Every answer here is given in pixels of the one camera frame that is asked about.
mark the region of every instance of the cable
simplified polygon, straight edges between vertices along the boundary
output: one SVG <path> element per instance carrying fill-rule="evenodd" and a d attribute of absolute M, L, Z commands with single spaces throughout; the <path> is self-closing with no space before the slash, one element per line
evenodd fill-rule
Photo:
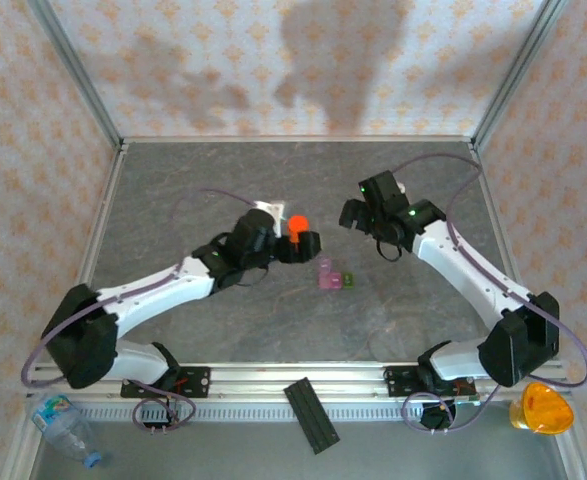
<path fill-rule="evenodd" d="M 228 197 L 231 197 L 235 200 L 241 201 L 251 207 L 255 206 L 255 202 L 252 202 L 252 201 L 247 200 L 246 198 L 243 198 L 239 195 L 236 195 L 234 193 L 228 192 L 226 190 L 221 190 L 218 188 L 198 188 L 194 191 L 189 191 L 189 192 L 185 193 L 184 195 L 182 195 L 173 204 L 173 207 L 171 208 L 170 213 L 169 213 L 169 228 L 173 231 L 176 238 L 180 238 L 179 233 L 175 229 L 175 217 L 176 217 L 177 209 L 184 200 L 186 200 L 188 198 L 192 198 L 192 196 L 194 195 L 195 192 L 222 194 L 222 195 L 226 195 Z M 99 308 L 104 308 L 104 307 L 111 305 L 111 304 L 113 304 L 117 301 L 120 301 L 120 300 L 125 300 L 130 297 L 134 297 L 137 295 L 142 295 L 145 293 L 152 292 L 153 290 L 156 290 L 160 287 L 163 287 L 164 285 L 169 283 L 171 280 L 173 280 L 173 278 L 175 278 L 175 275 L 177 275 L 180 272 L 180 270 L 182 270 L 182 266 L 184 265 L 185 257 L 184 257 L 183 252 L 181 250 L 182 250 L 182 248 L 180 248 L 180 256 L 179 256 L 179 260 L 178 260 L 176 267 L 166 277 L 164 277 L 164 278 L 162 278 L 162 279 L 160 279 L 150 285 L 146 285 L 144 287 L 139 287 L 139 288 L 130 290 L 128 292 L 122 293 L 119 296 L 112 296 L 112 297 L 106 298 L 104 300 L 100 300 L 92 305 L 89 305 L 86 308 L 83 308 L 79 312 L 74 313 L 69 318 L 67 318 L 66 320 L 61 322 L 59 325 L 57 325 L 56 327 L 51 329 L 46 335 L 44 335 L 42 337 L 40 342 L 37 344 L 37 346 L 33 349 L 31 354 L 27 357 L 26 361 L 24 362 L 24 365 L 22 366 L 22 370 L 20 372 L 20 378 L 21 378 L 22 384 L 27 388 L 46 388 L 50 385 L 53 385 L 55 383 L 63 381 L 64 376 L 60 376 L 60 377 L 57 377 L 57 378 L 54 378 L 51 380 L 41 380 L 41 381 L 31 380 L 29 378 L 29 371 L 31 370 L 33 363 L 35 363 L 35 360 L 37 359 L 37 357 L 39 357 L 39 355 L 46 348 L 46 346 L 49 344 L 49 342 L 51 340 L 53 340 L 53 338 L 55 338 L 60 332 L 62 332 L 69 325 L 77 322 L 78 320 L 83 319 L 84 317 L 90 315 L 92 312 L 94 312 L 95 310 L 97 310 Z M 143 383 L 137 382 L 135 380 L 133 380 L 132 382 L 135 383 L 136 385 L 138 385 L 140 388 L 144 388 L 146 390 L 149 390 L 151 392 L 165 396 L 167 398 L 171 397 L 171 396 L 176 397 L 176 398 L 180 398 L 180 399 L 184 400 L 185 402 L 187 402 L 189 405 L 191 405 L 191 407 L 192 407 L 191 413 L 184 420 L 181 420 L 178 423 L 176 423 L 175 425 L 172 425 L 171 427 L 167 428 L 166 431 L 175 430 L 176 428 L 179 428 L 180 426 L 184 425 L 188 420 L 190 420 L 191 417 L 193 417 L 193 415 L 195 414 L 195 404 L 188 397 L 185 397 L 184 395 L 177 395 L 177 394 L 171 393 L 169 391 L 165 391 L 165 390 L 160 390 L 160 389 L 157 389 L 157 388 L 152 387 L 150 385 L 145 385 Z M 161 403 L 159 401 L 159 399 L 157 399 L 157 398 L 156 399 L 144 399 L 140 403 L 138 403 L 135 406 L 135 408 L 133 409 L 133 423 L 135 423 L 136 426 L 140 427 L 140 425 L 141 425 L 140 422 L 137 421 L 137 419 L 135 418 L 137 411 L 139 410 L 139 408 L 142 405 L 149 403 L 150 401 L 158 401 L 159 403 Z M 168 409 L 167 413 L 171 412 L 171 410 L 168 407 L 166 407 L 166 408 Z M 141 428 L 143 428 L 144 430 L 149 430 L 146 427 L 144 427 L 143 425 L 141 425 Z"/>
<path fill-rule="evenodd" d="M 586 372 L 584 375 L 584 378 L 582 380 L 580 380 L 579 382 L 575 382 L 575 383 L 569 383 L 569 382 L 560 382 L 557 380 L 552 380 L 549 378 L 542 378 L 539 377 L 537 375 L 529 375 L 530 378 L 537 380 L 539 382 L 544 382 L 548 385 L 554 386 L 554 387 L 563 387 L 563 388 L 578 388 L 578 387 L 582 387 L 584 385 L 587 384 L 587 348 L 586 346 L 582 343 L 582 341 L 577 337 L 577 335 L 575 335 L 575 333 L 573 333 L 571 331 L 570 328 L 568 328 L 566 325 L 564 325 L 563 323 L 561 323 L 559 321 L 559 319 L 555 318 L 553 315 L 549 314 L 548 312 L 545 312 L 544 310 L 542 310 L 541 308 L 537 307 L 536 305 L 534 305 L 533 303 L 531 303 L 528 299 L 523 298 L 522 296 L 518 295 L 515 292 L 512 292 L 508 289 L 508 287 L 506 285 L 504 285 L 498 278 L 496 278 L 494 275 L 492 275 L 489 271 L 487 271 L 475 258 L 473 258 L 473 255 L 471 255 L 469 252 L 466 251 L 466 249 L 464 248 L 463 245 L 460 244 L 457 235 L 456 235 L 456 229 L 454 226 L 454 222 L 453 222 L 453 207 L 455 205 L 455 202 L 457 201 L 458 197 L 468 188 L 471 186 L 471 184 L 473 182 L 475 182 L 475 180 L 477 180 L 480 175 L 482 175 L 482 166 L 471 160 L 468 159 L 466 157 L 463 157 L 461 155 L 456 155 L 454 153 L 445 153 L 445 152 L 439 152 L 439 153 L 429 153 L 429 154 L 424 154 L 424 155 L 420 155 L 417 156 L 415 158 L 412 158 L 411 160 L 408 160 L 402 164 L 400 164 L 399 166 L 397 166 L 396 168 L 394 168 L 392 170 L 392 173 L 397 173 L 400 170 L 402 170 L 403 168 L 421 161 L 421 160 L 426 160 L 428 158 L 434 158 L 434 157 L 446 157 L 446 158 L 453 158 L 456 160 L 461 160 L 471 166 L 473 166 L 475 168 L 475 173 L 469 178 L 467 179 L 462 186 L 460 186 L 457 191 L 453 194 L 453 197 L 451 197 L 451 200 L 449 201 L 447 207 L 446 207 L 446 227 L 447 230 L 449 232 L 449 237 L 452 239 L 453 244 L 455 245 L 455 247 L 458 249 L 458 251 L 460 252 L 460 254 L 466 259 L 466 261 L 468 261 L 477 271 L 479 271 L 482 275 L 484 275 L 484 277 L 489 280 L 491 283 L 493 283 L 496 287 L 498 287 L 503 293 L 505 293 L 506 295 L 510 296 L 511 298 L 513 298 L 514 300 L 516 300 L 517 302 L 519 302 L 520 304 L 524 305 L 526 308 L 528 308 L 529 310 L 531 310 L 532 312 L 536 313 L 537 315 L 540 315 L 542 318 L 544 318 L 546 321 L 550 322 L 552 325 L 555 325 L 556 327 L 558 327 L 562 332 L 564 332 L 579 348 L 580 353 L 582 353 L 582 356 L 584 357 L 584 361 L 585 361 L 585 365 L 586 365 Z M 454 431 L 459 431 L 462 428 L 465 428 L 469 425 L 471 425 L 472 423 L 474 423 L 477 418 L 482 414 L 482 412 L 484 411 L 484 409 L 486 408 L 486 405 L 488 405 L 488 403 L 491 401 L 491 399 L 495 396 L 495 394 L 497 393 L 497 391 L 499 390 L 500 386 L 498 385 L 495 390 L 493 390 L 493 392 L 491 392 L 491 394 L 488 396 L 488 398 L 485 400 L 485 402 L 480 406 L 479 410 L 477 411 L 477 413 L 466 423 L 464 423 L 463 425 L 457 426 L 457 427 L 453 427 L 453 428 L 449 428 L 447 430 L 445 430 L 444 432 L 454 432 Z M 402 410 L 401 410 L 401 415 L 402 418 L 404 419 L 405 423 L 407 424 L 407 426 L 409 428 L 411 428 L 412 430 L 415 431 L 420 431 L 420 432 L 426 432 L 426 433 L 434 433 L 431 430 L 426 430 L 423 428 L 419 428 L 416 427 L 414 425 L 412 425 L 409 421 L 408 421 L 408 417 L 406 415 L 406 405 L 408 404 L 409 400 L 411 398 L 414 398 L 415 396 L 418 395 L 429 395 L 429 396 L 435 396 L 440 404 L 444 405 L 447 409 L 447 412 L 449 413 L 449 418 L 451 418 L 450 415 L 450 410 L 448 410 L 448 407 L 446 406 L 446 404 L 444 403 L 444 401 L 438 397 L 437 395 L 434 394 L 430 394 L 429 392 L 417 392 L 414 393 L 412 395 L 409 395 L 406 400 L 404 401 L 404 403 L 402 404 Z"/>
<path fill-rule="evenodd" d="M 436 399 L 440 403 L 440 405 L 442 405 L 444 407 L 444 410 L 446 410 L 446 414 L 449 417 L 449 422 L 451 422 L 451 424 L 452 424 L 453 423 L 453 415 L 451 414 L 451 409 L 446 404 L 446 402 L 444 400 L 442 400 L 442 397 L 440 397 L 434 393 L 430 393 L 430 392 L 412 393 L 411 395 L 406 397 L 404 402 L 402 402 L 402 408 L 400 409 L 400 415 L 401 415 L 402 419 L 404 420 L 404 423 L 406 423 L 406 426 L 415 432 L 428 433 L 430 435 L 434 435 L 436 433 L 446 434 L 449 432 L 459 432 L 460 430 L 463 430 L 466 427 L 470 427 L 471 425 L 473 425 L 477 421 L 478 418 L 480 418 L 480 416 L 484 413 L 484 410 L 486 410 L 486 408 L 491 403 L 491 400 L 493 400 L 493 397 L 497 394 L 497 392 L 499 390 L 500 390 L 500 385 L 497 385 L 495 387 L 495 389 L 491 392 L 491 394 L 486 398 L 486 400 L 484 400 L 482 405 L 480 405 L 480 408 L 477 409 L 477 412 L 475 412 L 475 414 L 470 419 L 468 419 L 466 422 L 464 422 L 462 425 L 458 425 L 455 427 L 451 426 L 450 428 L 445 428 L 444 430 L 434 430 L 434 429 L 416 427 L 415 425 L 413 425 L 413 423 L 411 423 L 409 421 L 408 412 L 406 411 L 407 406 L 412 398 L 415 398 L 418 396 L 429 396 L 431 398 Z"/>
<path fill-rule="evenodd" d="M 180 395 L 177 393 L 167 392 L 166 390 L 160 390 L 159 388 L 155 388 L 150 385 L 146 385 L 144 383 L 138 382 L 137 380 L 131 380 L 131 383 L 137 385 L 140 388 L 148 390 L 149 392 L 153 392 L 153 393 L 157 393 L 159 395 L 165 396 L 165 397 L 167 397 L 167 399 L 170 397 L 175 397 L 176 399 L 180 399 L 190 405 L 191 411 L 189 412 L 189 414 L 185 418 L 183 418 L 182 420 L 179 420 L 177 423 L 174 423 L 173 425 L 170 425 L 168 427 L 163 427 L 162 430 L 164 432 L 170 432 L 172 430 L 176 430 L 180 427 L 183 427 L 184 425 L 186 425 L 186 423 L 191 418 L 193 418 L 193 416 L 195 415 L 195 412 L 197 411 L 197 407 L 195 406 L 195 403 L 189 397 L 185 397 L 184 395 Z M 151 432 L 151 433 L 153 433 L 153 431 L 154 431 L 153 428 L 145 427 L 144 424 L 137 419 L 137 411 L 144 404 L 149 403 L 149 402 L 159 403 L 164 408 L 164 410 L 166 410 L 166 414 L 167 414 L 168 418 L 178 418 L 177 408 L 175 410 L 171 410 L 171 408 L 169 408 L 168 405 L 165 405 L 162 402 L 162 400 L 160 400 L 159 398 L 145 398 L 142 401 L 140 401 L 133 409 L 133 417 L 132 417 L 133 423 L 140 430 L 144 430 L 145 432 Z"/>
<path fill-rule="evenodd" d="M 382 257 L 387 262 L 395 263 L 395 262 L 397 262 L 400 259 L 400 257 L 402 257 L 402 249 L 400 248 L 399 245 L 396 246 L 396 248 L 397 248 L 397 256 L 392 257 L 392 258 L 389 258 L 386 255 L 384 255 L 384 253 L 382 252 L 382 242 L 380 242 L 379 240 L 377 240 L 375 242 L 375 248 L 377 249 L 377 253 L 380 255 L 380 257 Z"/>
<path fill-rule="evenodd" d="M 260 275 L 260 278 L 258 278 L 256 281 L 254 281 L 252 283 L 236 283 L 236 285 L 238 287 L 254 287 L 254 286 L 262 283 L 262 280 L 264 280 L 266 278 L 266 276 L 269 274 L 269 265 L 267 263 L 263 267 L 258 267 L 258 268 L 264 270 L 264 273 L 262 275 Z"/>

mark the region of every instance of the bottle cap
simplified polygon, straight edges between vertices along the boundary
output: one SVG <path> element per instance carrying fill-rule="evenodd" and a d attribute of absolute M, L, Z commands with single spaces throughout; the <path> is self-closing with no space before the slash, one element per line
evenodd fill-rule
<path fill-rule="evenodd" d="M 93 468 L 100 462 L 100 460 L 102 460 L 102 455 L 100 452 L 89 453 L 88 457 L 84 459 L 84 466 L 86 468 Z"/>

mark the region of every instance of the patterned wallpaper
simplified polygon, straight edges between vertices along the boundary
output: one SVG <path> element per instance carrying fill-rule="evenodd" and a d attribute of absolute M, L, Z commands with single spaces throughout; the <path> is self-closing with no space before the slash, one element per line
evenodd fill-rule
<path fill-rule="evenodd" d="M 587 0 L 566 7 L 483 152 L 528 286 L 587 345 Z M 569 374 L 583 361 L 564 342 Z M 575 390 L 587 429 L 587 389 Z"/>
<path fill-rule="evenodd" d="M 124 136 L 471 135 L 542 0 L 53 0 Z"/>
<path fill-rule="evenodd" d="M 0 0 L 0 471 L 19 369 L 74 283 L 112 155 L 26 1 Z"/>

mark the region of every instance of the orange object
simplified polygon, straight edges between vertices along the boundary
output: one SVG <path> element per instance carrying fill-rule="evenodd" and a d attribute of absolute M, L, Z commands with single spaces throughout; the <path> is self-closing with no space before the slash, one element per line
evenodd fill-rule
<path fill-rule="evenodd" d="M 542 383 L 530 383 L 522 399 L 509 407 L 511 423 L 516 428 L 556 435 L 573 425 L 573 410 L 562 395 Z"/>
<path fill-rule="evenodd" d="M 294 215 L 289 218 L 288 227 L 291 243 L 300 243 L 298 234 L 309 231 L 309 221 L 302 215 Z"/>

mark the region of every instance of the metal frame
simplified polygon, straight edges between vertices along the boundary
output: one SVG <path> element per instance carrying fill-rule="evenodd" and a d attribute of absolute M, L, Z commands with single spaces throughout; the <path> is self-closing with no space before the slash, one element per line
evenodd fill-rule
<path fill-rule="evenodd" d="M 66 32 L 64 31 L 60 20 L 57 18 L 55 10 L 53 10 L 53 7 L 49 3 L 49 0 L 28 0 L 28 3 L 35 14 L 35 17 L 48 35 L 49 40 L 55 47 L 60 60 L 62 60 L 69 75 L 73 78 L 80 93 L 86 100 L 91 113 L 93 113 L 93 116 L 100 125 L 104 135 L 106 135 L 106 138 L 111 142 L 113 147 L 119 147 L 122 137 L 113 123 L 113 120 L 111 120 L 111 116 L 104 106 L 100 94 L 95 89 L 88 73 L 86 73 L 82 60 L 73 48 L 73 44 L 66 35 Z"/>
<path fill-rule="evenodd" d="M 75 405 L 89 421 L 128 422 L 133 416 L 133 402 L 80 402 Z M 400 404 L 327 403 L 322 406 L 334 422 L 396 422 L 401 420 Z M 190 412 L 186 404 L 178 404 L 179 417 Z M 409 418 L 419 421 L 424 411 L 422 405 L 407 407 Z M 166 410 L 155 403 L 147 404 L 138 417 L 140 421 L 166 420 Z M 198 401 L 192 422 L 205 423 L 285 423 L 296 422 L 289 403 L 238 404 L 201 403 Z"/>
<path fill-rule="evenodd" d="M 520 48 L 509 72 L 493 97 L 484 117 L 480 121 L 472 143 L 476 150 L 481 151 L 488 143 L 488 140 L 497 127 L 497 124 L 506 111 L 509 100 L 517 90 L 518 85 L 528 72 L 537 52 L 539 51 L 544 39 L 549 34 L 562 10 L 568 3 L 568 0 L 546 0 L 538 12 L 533 27 L 524 44 Z"/>
<path fill-rule="evenodd" d="M 462 135 L 358 135 L 353 137 L 329 137 L 324 135 L 260 137 L 200 136 L 200 137 L 125 137 L 124 145 L 131 143 L 232 143 L 232 142 L 463 142 L 471 141 Z"/>
<path fill-rule="evenodd" d="M 105 135 L 114 146 L 121 146 L 121 149 L 116 153 L 112 170 L 106 182 L 104 198 L 98 212 L 96 212 L 91 240 L 87 246 L 82 269 L 78 278 L 80 282 L 90 281 L 93 275 L 129 144 L 151 142 L 177 143 L 237 141 L 461 141 L 469 145 L 473 158 L 481 162 L 480 152 L 482 148 L 486 145 L 501 114 L 505 111 L 508 101 L 513 96 L 519 82 L 526 74 L 526 71 L 532 63 L 544 38 L 551 30 L 555 21 L 559 17 L 562 8 L 567 3 L 567 0 L 547 0 L 545 2 L 535 19 L 531 33 L 520 49 L 507 77 L 491 102 L 491 105 L 480 122 L 473 138 L 463 136 L 360 136 L 349 138 L 326 136 L 276 136 L 251 138 L 132 137 L 122 139 L 49 1 L 28 1 L 34 14 L 41 22 L 56 51 L 60 55 L 61 60 L 69 71 L 69 74 L 73 77 L 82 95 L 86 99 L 89 108 Z M 514 257 L 508 237 L 500 220 L 500 215 L 493 203 L 489 183 L 484 175 L 480 178 L 480 184 L 482 186 L 484 198 L 489 210 L 489 216 L 498 241 L 500 255 L 505 266 L 505 273 L 516 281 L 521 282 L 521 276 L 515 262 L 513 261 Z M 308 377 L 313 382 L 313 386 L 322 402 L 326 402 L 327 405 L 337 405 L 342 411 L 349 411 L 349 409 L 352 409 L 353 412 L 379 412 L 381 408 L 386 408 L 387 410 L 389 408 L 392 409 L 391 413 L 382 414 L 380 418 L 377 418 L 375 414 L 371 414 L 372 416 L 369 418 L 367 413 L 367 419 L 365 421 L 375 421 L 376 419 L 384 419 L 388 421 L 388 415 L 395 415 L 397 418 L 398 402 L 403 401 L 402 398 L 388 397 L 386 385 L 382 376 L 384 365 L 375 362 L 319 362 L 301 364 L 233 363 L 209 364 L 208 366 L 211 366 L 213 369 L 210 396 L 208 399 L 198 400 L 198 404 L 203 406 L 204 411 L 213 412 L 210 414 L 211 418 L 215 417 L 215 412 L 222 415 L 219 412 L 225 411 L 224 409 L 228 410 L 230 406 L 233 408 L 239 407 L 244 410 L 251 410 L 253 412 L 259 412 L 260 409 L 267 407 L 270 409 L 273 409 L 274 407 L 288 408 L 283 388 L 303 377 Z M 37 370 L 33 374 L 33 377 L 36 379 L 51 378 L 52 376 L 59 376 L 60 374 L 57 367 L 53 364 L 39 363 L 36 368 Z M 548 362 L 536 373 L 547 378 L 558 380 L 565 379 L 564 369 L 558 361 Z M 494 386 L 495 384 L 490 379 L 479 379 L 476 381 L 478 392 L 483 396 L 490 392 Z M 494 401 L 509 401 L 518 398 L 525 386 L 525 382 L 520 382 L 511 389 L 502 389 L 499 395 L 494 398 Z M 99 406 L 100 408 L 104 408 L 104 411 L 113 411 L 114 409 L 122 408 L 126 409 L 136 403 L 135 400 L 123 400 L 119 397 L 120 384 L 118 382 L 100 382 L 82 391 L 73 391 L 68 385 L 61 385 L 60 390 L 71 395 L 73 400 L 79 404 Z M 573 403 L 572 397 L 568 391 L 562 391 L 562 394 L 568 397 L 569 403 Z M 208 418 L 207 415 L 203 416 L 201 419 L 196 418 L 195 420 L 205 421 L 206 418 Z M 220 417 L 216 421 L 227 420 Z M 585 448 L 587 443 L 577 415 L 574 426 L 565 434 L 558 435 L 555 438 L 568 478 L 587 479 L 587 448 Z M 40 442 L 38 439 L 39 432 L 37 428 L 27 418 L 27 414 L 23 413 L 19 419 L 13 442 L 9 449 L 9 454 L 1 476 L 2 479 L 21 480 L 23 478 L 29 478 L 39 448 Z"/>
<path fill-rule="evenodd" d="M 469 143 L 469 151 L 471 152 L 473 160 L 478 162 L 480 165 L 483 165 L 482 157 L 476 147 L 477 145 Z M 506 229 L 504 228 L 503 222 L 501 220 L 501 215 L 499 214 L 495 206 L 495 202 L 493 201 L 491 187 L 484 172 L 480 176 L 480 185 L 482 186 L 484 200 L 489 211 L 491 223 L 493 224 L 493 231 L 495 232 L 495 238 L 500 250 L 500 256 L 502 257 L 502 262 L 504 263 L 505 273 L 513 278 L 513 280 L 515 280 L 517 283 L 523 285 L 524 282 L 515 262 L 515 255 L 513 254 L 511 242 L 509 241 Z M 571 405 L 571 408 L 575 414 L 575 421 L 573 422 L 573 426 L 570 430 L 563 433 L 562 435 L 556 435 L 554 438 L 557 442 L 558 450 L 560 451 L 560 456 L 564 464 L 567 478 L 570 478 L 571 480 L 586 480 L 587 441 L 586 435 L 584 434 L 584 427 L 580 422 L 579 414 L 577 412 L 577 405 L 573 400 L 571 392 L 567 390 L 566 392 L 563 392 L 563 395 Z"/>

